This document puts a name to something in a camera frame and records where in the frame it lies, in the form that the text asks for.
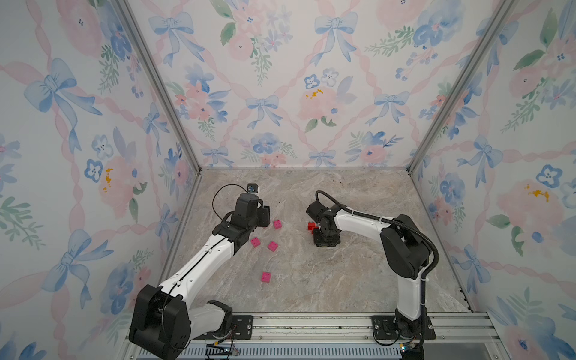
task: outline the ventilation grille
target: ventilation grille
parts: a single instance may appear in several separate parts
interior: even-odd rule
[[[397,344],[382,347],[372,344],[236,344],[240,352],[235,359],[400,359]],[[212,359],[225,359],[227,356],[214,356],[218,349],[206,348],[206,344],[190,344],[178,359],[206,359],[206,350]],[[157,359],[144,349],[140,349],[138,359]]]

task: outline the cube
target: cube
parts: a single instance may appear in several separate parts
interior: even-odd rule
[[[270,274],[269,272],[263,272],[262,273],[262,282],[270,283],[270,277],[271,276],[272,276],[272,274]]]
[[[272,250],[272,252],[275,252],[276,249],[278,249],[278,244],[275,242],[270,242],[270,245],[268,245],[268,249]]]

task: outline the black motor joint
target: black motor joint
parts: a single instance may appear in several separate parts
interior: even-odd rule
[[[265,206],[256,193],[258,185],[248,184],[248,192],[238,197],[234,211],[226,214],[212,231],[212,235],[222,235],[234,243],[234,254],[248,242],[248,236],[257,227],[270,225],[270,206]]]

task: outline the blue bow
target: blue bow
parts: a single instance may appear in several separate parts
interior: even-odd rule
[[[482,180],[484,184],[486,183],[486,173],[484,168],[486,166],[486,160],[488,160],[488,165],[493,168],[500,164],[504,158],[504,154],[500,150],[493,149],[492,146],[488,145],[488,140],[482,135],[478,135],[476,140],[474,140],[474,147],[480,151],[472,159],[469,161],[466,159],[457,160],[458,166],[464,164],[470,164],[474,166],[480,161],[478,172],[476,172],[476,187],[478,187],[480,180]]]
[[[458,259],[456,259],[454,256],[452,256],[452,262],[454,264],[460,265],[460,267],[463,270],[468,270],[472,267],[472,265],[474,265],[474,269],[476,271],[474,271],[474,270],[470,271],[470,275],[468,276],[467,290],[468,290],[468,292],[470,292],[470,290],[472,290],[472,291],[474,291],[474,293],[477,294],[478,290],[476,288],[476,281],[475,281],[476,275],[478,276],[478,281],[482,284],[490,281],[491,276],[490,276],[490,273],[488,272],[488,270],[486,270],[480,264],[480,260],[478,260],[476,258],[476,252],[474,251],[474,249],[470,245],[466,245],[466,247],[464,248],[464,253],[466,254],[466,257],[469,258],[470,260],[467,260],[465,262],[460,263],[458,261]]]
[[[156,104],[151,103],[150,112],[142,122],[142,128],[144,129],[144,131],[147,134],[149,134],[150,130],[152,130],[152,132],[154,132],[154,135],[156,136],[156,156],[160,155],[160,133],[158,132],[158,128],[160,128],[160,130],[162,130],[163,132],[170,132],[170,130],[166,128],[166,122],[159,123],[158,121],[156,121],[156,119],[158,119],[159,117],[160,113],[158,112]]]
[[[42,112],[48,112],[48,110],[50,110],[52,107],[52,98],[56,100],[56,104],[64,115],[66,115],[70,125],[72,125],[72,130],[70,130],[70,135],[68,136],[68,145],[70,146],[71,153],[74,153],[74,148],[82,151],[78,137],[76,136],[76,130],[74,129],[76,124],[78,124],[78,118],[76,117],[76,111],[74,111],[70,103],[58,95],[57,92],[60,92],[65,98],[82,109],[90,113],[95,113],[96,115],[102,115],[98,109],[92,106],[94,105],[93,96],[77,96],[64,90],[75,86],[76,79],[74,75],[72,75],[72,71],[70,71],[68,65],[66,65],[61,58],[56,58],[52,61],[51,74],[46,76],[44,81],[34,81],[24,90],[24,96],[28,101]]]
[[[344,39],[344,36],[337,32],[336,30],[343,31],[347,34],[354,33],[356,30],[356,23],[358,22],[358,15],[355,12],[350,12],[343,17],[330,17],[330,16],[320,16],[317,17],[314,21],[314,28],[316,29],[317,34],[323,34],[326,31],[330,31],[328,34],[328,39],[326,40],[326,47],[324,51],[316,54],[310,63],[314,63],[315,66],[318,66],[322,55],[330,52],[334,47],[334,33],[336,32],[336,36],[338,37],[338,44],[340,45],[340,50],[342,55],[351,62],[350,59],[350,52],[356,50],[354,46],[352,46],[349,42]]]
[[[376,119],[386,115],[388,113],[388,108],[391,109],[392,117],[394,118],[396,123],[399,123],[400,122],[399,117],[404,116],[404,113],[396,109],[396,104],[404,105],[406,101],[408,101],[408,97],[410,97],[410,93],[407,91],[403,91],[398,95],[388,95],[388,94],[376,95],[376,97],[374,98],[374,104],[375,105],[384,104],[384,106],[382,107],[382,111],[380,111],[380,115],[366,121],[366,124],[372,125],[376,121]]]
[[[84,249],[90,245],[92,239],[86,231],[82,229],[75,230],[68,241],[68,251],[64,253],[60,263],[56,264],[44,279],[42,284],[42,289],[55,293],[60,290],[66,278],[68,276],[68,270],[72,275],[76,276],[84,283],[84,288],[82,288],[82,293],[80,294],[80,308],[84,308],[87,300],[92,300],[90,293],[88,292],[88,287],[86,283],[90,277],[90,271],[87,267],[80,264],[72,264],[73,261],[87,262],[90,260],[102,259],[105,256],[110,255],[114,250],[106,250],[108,245],[108,240],[104,241],[102,245],[92,250],[91,252],[80,255]]]
[[[200,150],[203,155],[210,156],[212,155],[212,164],[208,165],[210,167],[214,166],[214,164],[218,163],[218,160],[221,160],[224,164],[232,167],[234,161],[228,160],[224,156],[228,156],[228,148],[225,146],[220,146],[217,149],[201,149]]]
[[[278,116],[276,114],[274,114],[269,108],[272,109],[278,109],[278,96],[276,95],[270,95],[267,98],[261,98],[261,99],[257,99],[255,97],[251,97],[249,99],[246,100],[246,106],[249,109],[255,109],[258,108],[258,119],[252,121],[251,123],[248,124],[248,127],[251,127],[252,129],[254,129],[256,127],[256,124],[261,121],[262,119],[264,119],[264,111],[266,111],[266,114],[268,114],[268,117],[278,126],[280,126],[280,123],[278,122],[278,120],[282,120],[283,117]]]
[[[200,52],[204,51],[204,48],[186,39],[186,37],[181,33],[175,32],[175,30],[178,30],[187,34],[194,33],[192,18],[188,13],[181,12],[176,17],[169,17],[167,19],[164,19],[161,16],[153,16],[148,19],[148,22],[150,23],[152,30],[158,35],[162,35],[168,31],[168,37],[170,38],[170,44],[172,45],[172,52],[164,57],[164,64],[168,64],[172,67],[174,54],[180,51],[180,42],[178,39],[184,43],[184,46],[186,46],[195,57],[204,62],[202,55],[200,55]]]
[[[316,165],[314,166],[320,166],[322,165],[322,161],[324,161],[324,163],[326,164],[326,166],[336,166],[336,164],[334,164],[332,161],[328,160],[328,159],[333,159],[336,156],[336,150],[330,150],[328,152],[317,152],[317,151],[312,151],[308,154],[308,157],[310,158],[310,160],[314,160],[316,159]]]

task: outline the blue flower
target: blue flower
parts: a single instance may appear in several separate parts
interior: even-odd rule
[[[480,87],[480,81],[482,80],[482,73],[477,73],[470,84],[466,87],[468,89],[468,94],[464,97],[464,104],[468,104],[472,95],[480,96],[482,95],[482,88]]]
[[[416,46],[438,45],[448,41],[462,27],[463,9],[460,0],[433,3],[418,18],[418,29],[414,32]]]
[[[315,74],[312,74],[309,77],[304,78],[304,84],[306,84],[307,89],[313,89],[320,86],[320,80],[318,80]]]
[[[280,25],[278,25],[278,29],[280,30],[279,34],[280,39],[284,40],[286,44],[288,43],[288,41],[292,40],[293,36],[290,34],[290,27],[288,25],[285,25],[283,22],[281,22]]]
[[[271,154],[280,149],[280,140],[271,132],[256,134],[251,141],[254,152],[257,154],[262,154],[264,152]]]
[[[108,277],[106,286],[100,293],[100,311],[103,314],[119,314],[126,305],[126,297],[134,289],[134,267],[131,264],[118,265]]]
[[[278,21],[278,16],[276,16],[276,12],[268,12],[266,14],[268,17],[268,25],[271,25],[274,29],[276,28],[276,22]]]
[[[564,183],[560,187],[560,191],[564,197],[562,202],[568,209],[576,209],[576,177],[572,179],[571,183]]]
[[[276,30],[274,30],[274,33],[272,33],[272,30],[268,30],[266,41],[268,42],[268,44],[266,44],[266,50],[268,51],[278,51],[278,46],[282,45],[282,42],[278,39],[278,31]]]
[[[104,36],[110,40],[110,44],[116,56],[122,61],[126,55],[132,53],[132,45],[124,33],[124,28],[112,5],[107,2],[100,12],[100,28]]]
[[[525,324],[549,359],[559,359],[558,354],[567,359],[576,359],[574,349],[564,340],[556,337],[556,323],[549,317],[532,314],[526,316]]]
[[[192,86],[196,86],[196,83],[199,81],[202,84],[202,91],[205,93],[210,92],[210,86],[208,85],[209,81],[214,80],[214,75],[211,73],[204,73],[200,65],[194,64],[193,67],[187,66],[186,72],[188,73],[185,77],[186,80],[192,84]]]
[[[384,135],[386,135],[386,133],[383,131],[379,131],[375,134],[372,134],[371,131],[368,131],[366,135],[362,137],[362,145],[364,145],[364,147],[370,145],[384,145],[384,141],[382,140]]]
[[[474,269],[470,270],[470,274],[468,275],[468,284],[467,284],[467,291],[474,291],[475,294],[478,293],[478,289],[476,288],[476,277],[478,277],[478,281],[481,284],[485,284],[490,281],[492,276],[481,264],[480,260],[476,257],[476,251],[470,245],[466,245],[464,248],[464,253],[466,257],[469,259],[465,262],[460,262],[454,256],[452,256],[452,262],[456,265],[460,265],[463,270],[470,270],[472,266]]]
[[[156,236],[161,237],[162,233],[166,233],[167,248],[170,248],[170,227],[168,227],[168,224],[177,221],[178,218],[176,217],[176,212],[170,215],[170,207],[168,204],[164,204],[162,206],[162,216],[160,216],[160,221],[156,226]]]
[[[543,97],[545,103],[550,103],[550,110],[553,110],[557,104],[566,105],[566,99],[564,96],[569,96],[574,90],[576,84],[569,86],[570,79],[564,81],[561,86],[552,86],[552,93]]]
[[[97,183],[100,181],[100,176],[102,176],[103,169],[104,165],[102,165],[102,161],[94,161],[92,159],[88,159],[86,162],[86,170],[84,170],[84,176],[92,179],[93,182]]]
[[[544,165],[542,171],[536,175],[536,180],[549,188],[557,188],[560,186],[560,177],[562,176],[562,169],[553,168],[552,165]]]
[[[100,160],[110,158],[114,154],[114,149],[108,143],[106,135],[96,135],[92,141],[92,149],[96,151],[96,155]]]
[[[460,180],[458,174],[451,172],[446,174],[444,181],[440,183],[440,192],[444,195],[446,203],[452,207],[461,206],[466,194],[464,182]]]
[[[0,134],[0,162],[2,162],[5,157],[11,157],[12,159],[21,158],[22,155],[16,151],[18,149],[20,149],[20,141],[6,143],[4,135]]]

